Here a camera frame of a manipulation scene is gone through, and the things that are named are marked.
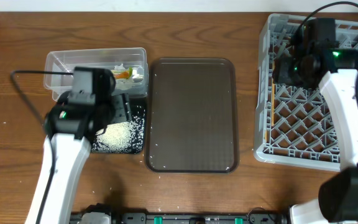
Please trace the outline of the yellow snack wrapper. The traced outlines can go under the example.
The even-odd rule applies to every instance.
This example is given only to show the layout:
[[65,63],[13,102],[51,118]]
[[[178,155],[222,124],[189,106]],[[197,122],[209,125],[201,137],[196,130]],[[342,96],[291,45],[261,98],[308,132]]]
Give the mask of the yellow snack wrapper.
[[129,79],[132,76],[133,68],[129,67],[128,69],[123,70],[111,70],[115,79]]

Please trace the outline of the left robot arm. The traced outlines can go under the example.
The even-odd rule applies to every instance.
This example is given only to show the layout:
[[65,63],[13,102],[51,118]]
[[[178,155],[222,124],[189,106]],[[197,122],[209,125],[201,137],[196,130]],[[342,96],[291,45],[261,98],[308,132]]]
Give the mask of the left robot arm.
[[42,168],[26,223],[68,223],[96,133],[130,119],[127,94],[95,105],[59,100],[45,118]]

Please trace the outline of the white tissue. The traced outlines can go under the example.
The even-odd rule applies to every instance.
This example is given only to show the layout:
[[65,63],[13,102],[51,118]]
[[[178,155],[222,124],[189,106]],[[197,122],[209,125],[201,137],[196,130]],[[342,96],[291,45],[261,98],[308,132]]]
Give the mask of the white tissue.
[[[115,65],[113,70],[123,70],[128,69],[124,64]],[[139,86],[140,83],[144,80],[144,69],[142,67],[132,67],[133,73],[129,79],[115,79],[116,80],[116,89],[118,90],[129,90],[136,86]]]

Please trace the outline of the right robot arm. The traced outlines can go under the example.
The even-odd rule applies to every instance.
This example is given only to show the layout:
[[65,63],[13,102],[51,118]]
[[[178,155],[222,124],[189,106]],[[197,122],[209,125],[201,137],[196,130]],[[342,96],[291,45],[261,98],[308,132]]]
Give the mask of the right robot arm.
[[275,83],[318,88],[333,121],[340,171],[318,197],[289,209],[291,223],[358,223],[358,51],[322,49],[274,62]]

